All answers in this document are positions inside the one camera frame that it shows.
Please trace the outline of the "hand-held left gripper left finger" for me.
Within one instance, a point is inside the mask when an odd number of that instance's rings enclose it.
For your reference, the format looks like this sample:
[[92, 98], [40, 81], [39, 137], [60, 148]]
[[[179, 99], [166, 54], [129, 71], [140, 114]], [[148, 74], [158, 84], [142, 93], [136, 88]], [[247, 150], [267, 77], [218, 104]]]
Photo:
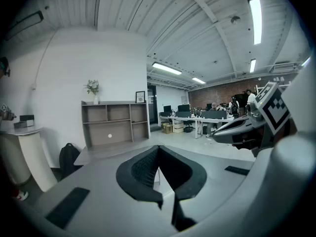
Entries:
[[136, 201], [155, 202], [162, 208], [162, 194], [154, 190], [158, 168], [159, 146], [155, 145], [123, 162], [116, 171], [116, 181]]

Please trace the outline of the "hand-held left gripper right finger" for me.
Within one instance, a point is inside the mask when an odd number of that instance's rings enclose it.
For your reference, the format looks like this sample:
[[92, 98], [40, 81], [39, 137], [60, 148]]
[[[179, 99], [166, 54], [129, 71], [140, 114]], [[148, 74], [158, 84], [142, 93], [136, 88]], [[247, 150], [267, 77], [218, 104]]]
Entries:
[[159, 146], [158, 163], [162, 174], [174, 191], [171, 224], [181, 232], [195, 225], [196, 221], [185, 216], [180, 201], [196, 197], [206, 183], [207, 173], [199, 163], [166, 146]]

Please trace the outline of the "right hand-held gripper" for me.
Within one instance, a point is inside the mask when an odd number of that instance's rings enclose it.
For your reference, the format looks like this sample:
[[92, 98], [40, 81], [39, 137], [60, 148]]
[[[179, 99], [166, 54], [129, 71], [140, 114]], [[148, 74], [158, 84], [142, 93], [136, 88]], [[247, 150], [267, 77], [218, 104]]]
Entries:
[[217, 129], [212, 137], [218, 143], [231, 144], [237, 149], [248, 149], [257, 157], [259, 152], [272, 148], [291, 134], [291, 115], [282, 89], [269, 82], [246, 105], [247, 114]]

